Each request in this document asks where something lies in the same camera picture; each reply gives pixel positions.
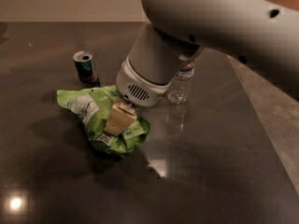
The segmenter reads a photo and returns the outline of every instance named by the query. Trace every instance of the crumpled green chip bag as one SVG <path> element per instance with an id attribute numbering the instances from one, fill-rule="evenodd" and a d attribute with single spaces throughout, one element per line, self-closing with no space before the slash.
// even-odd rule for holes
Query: crumpled green chip bag
<path id="1" fill-rule="evenodd" d="M 107 118 L 117 97 L 115 86 L 81 91 L 57 91 L 58 104 L 71 110 L 81 120 L 95 149 L 124 157 L 144 143 L 150 131 L 150 124 L 137 116 L 136 121 L 119 136 L 105 133 Z"/>

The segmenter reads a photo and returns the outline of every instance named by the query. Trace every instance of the can lid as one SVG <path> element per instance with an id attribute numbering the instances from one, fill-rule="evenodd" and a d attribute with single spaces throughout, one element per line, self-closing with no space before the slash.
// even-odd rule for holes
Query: can lid
<path id="1" fill-rule="evenodd" d="M 90 61 L 92 58 L 93 58 L 93 53 L 87 50 L 78 51 L 73 56 L 74 61 L 78 63 L 85 63 L 87 61 Z"/>

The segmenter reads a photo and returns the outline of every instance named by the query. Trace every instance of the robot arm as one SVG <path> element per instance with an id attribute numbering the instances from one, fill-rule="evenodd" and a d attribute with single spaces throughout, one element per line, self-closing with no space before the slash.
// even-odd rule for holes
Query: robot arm
<path id="1" fill-rule="evenodd" d="M 299 12 L 265 0 L 142 0 L 151 22 L 117 78 L 124 98 L 152 106 L 203 47 L 232 55 L 299 96 Z"/>

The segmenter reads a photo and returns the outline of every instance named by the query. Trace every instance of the bottle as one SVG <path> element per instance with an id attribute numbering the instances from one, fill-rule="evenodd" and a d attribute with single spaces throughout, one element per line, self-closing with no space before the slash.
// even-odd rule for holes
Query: bottle
<path id="1" fill-rule="evenodd" d="M 187 100 L 194 70 L 195 60 L 182 67 L 175 74 L 166 94 L 171 103 L 181 104 Z"/>

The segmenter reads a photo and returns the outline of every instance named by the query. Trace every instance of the soda can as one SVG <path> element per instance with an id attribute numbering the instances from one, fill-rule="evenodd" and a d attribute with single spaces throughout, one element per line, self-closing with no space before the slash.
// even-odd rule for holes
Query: soda can
<path id="1" fill-rule="evenodd" d="M 99 80 L 94 69 L 92 52 L 87 50 L 78 51 L 73 56 L 73 59 L 81 82 L 87 84 L 98 83 Z"/>

